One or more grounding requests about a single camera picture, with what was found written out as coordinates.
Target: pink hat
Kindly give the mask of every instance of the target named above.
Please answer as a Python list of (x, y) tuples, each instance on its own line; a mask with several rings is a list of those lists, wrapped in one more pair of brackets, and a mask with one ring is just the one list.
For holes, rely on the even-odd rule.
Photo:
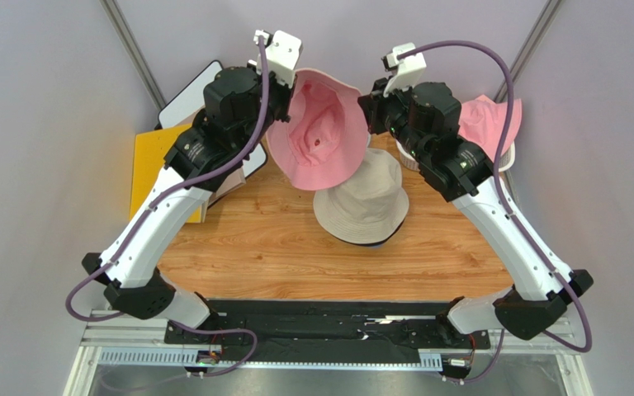
[[(507, 104), (495, 103), (486, 95), (481, 95), (472, 101), (461, 104), (461, 116), (459, 117), (459, 135), (475, 144), (478, 144), (488, 158), (495, 156), (500, 135), (503, 133), (505, 111)], [(522, 100), (515, 99), (513, 104), (513, 119), (510, 121), (508, 136), (505, 138), (503, 153), (508, 151), (520, 131), (522, 122)]]
[(296, 71), (290, 122), (266, 132), (268, 147), (291, 184), (317, 191), (345, 182), (366, 155), (368, 127), (361, 93), (310, 68)]

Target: gray floor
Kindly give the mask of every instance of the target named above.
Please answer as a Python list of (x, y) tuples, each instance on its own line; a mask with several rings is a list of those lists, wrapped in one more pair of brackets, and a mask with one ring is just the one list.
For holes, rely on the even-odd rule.
[[(477, 356), (474, 374), (488, 363), (488, 356)], [(182, 374), (173, 367), (100, 366), (99, 375), (119, 388), (153, 384)], [(91, 395), (119, 394), (100, 387), (98, 381)], [(341, 371), (341, 370), (268, 370), (244, 369), (217, 378), (180, 379), (161, 384), (134, 395), (566, 395), (561, 373), (554, 356), (501, 356), (488, 377), (478, 383), (455, 386), (441, 381), (436, 374), (402, 371)]]

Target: wooden surface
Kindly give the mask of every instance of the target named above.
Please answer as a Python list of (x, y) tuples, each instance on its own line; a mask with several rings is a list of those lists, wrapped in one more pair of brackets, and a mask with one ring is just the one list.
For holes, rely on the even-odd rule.
[[(398, 158), (395, 141), (371, 147)], [(268, 164), (246, 186), (210, 208), (204, 224), (186, 224), (160, 269), (206, 297), (256, 299), (449, 300), (512, 284), (478, 230), (417, 172), (403, 167), (409, 213), (383, 247), (357, 247), (324, 231), (313, 192), (293, 188)]]

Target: gray wall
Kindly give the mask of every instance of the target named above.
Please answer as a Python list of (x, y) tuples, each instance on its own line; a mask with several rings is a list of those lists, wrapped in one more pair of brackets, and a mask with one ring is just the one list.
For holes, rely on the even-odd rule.
[(65, 295), (123, 229), (134, 135), (153, 124), (97, 0), (0, 0), (0, 394), (62, 393), (84, 326)]
[[(381, 57), (396, 45), (475, 40), (512, 63), (545, 0), (117, 0), (166, 100), (210, 61), (244, 65), (257, 57), (256, 29), (302, 39), (298, 66), (318, 68), (363, 92), (385, 77)], [(428, 54), (423, 81), (446, 81), (461, 100), (502, 83), (483, 54), (441, 49)]]
[(582, 299), (595, 394), (634, 394), (634, 2), (565, 2), (516, 93), (521, 206), (595, 278)]

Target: hat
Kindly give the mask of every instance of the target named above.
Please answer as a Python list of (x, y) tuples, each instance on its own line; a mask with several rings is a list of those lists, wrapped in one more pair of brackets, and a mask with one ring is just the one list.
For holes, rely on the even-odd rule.
[(354, 87), (310, 68), (296, 71), (288, 115), (266, 136), (271, 155), (290, 183), (323, 190), (347, 180), (366, 153), (368, 127)]
[[(500, 135), (503, 134), (506, 103), (495, 103), (486, 95), (461, 104), (459, 117), (459, 135), (469, 142), (478, 144), (488, 158), (495, 158)], [(513, 103), (513, 118), (510, 121), (508, 136), (505, 138), (503, 153), (506, 153), (520, 131), (522, 122), (522, 100)]]
[(369, 148), (353, 176), (315, 192), (315, 217), (322, 228), (345, 242), (385, 241), (397, 231), (409, 209), (402, 181), (398, 160), (385, 150)]

